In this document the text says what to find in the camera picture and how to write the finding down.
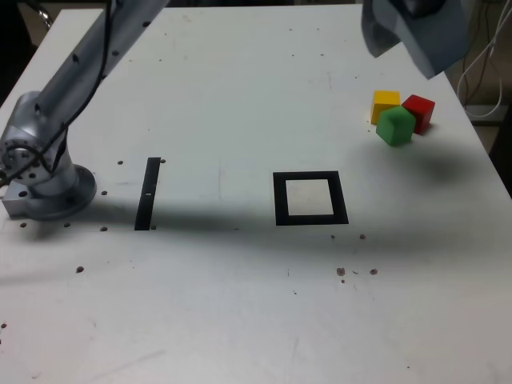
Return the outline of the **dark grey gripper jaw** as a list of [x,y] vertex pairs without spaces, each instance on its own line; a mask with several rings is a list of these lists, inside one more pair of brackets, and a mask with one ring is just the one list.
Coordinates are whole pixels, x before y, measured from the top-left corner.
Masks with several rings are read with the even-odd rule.
[[361,27],[366,47],[378,58],[402,42],[409,48],[407,21],[409,9],[405,1],[364,1]]

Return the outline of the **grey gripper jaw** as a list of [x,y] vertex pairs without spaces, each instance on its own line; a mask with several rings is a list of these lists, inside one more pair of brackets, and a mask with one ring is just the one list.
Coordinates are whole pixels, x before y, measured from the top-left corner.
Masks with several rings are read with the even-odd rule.
[[427,79],[468,51],[466,16],[460,1],[404,1],[401,40]]

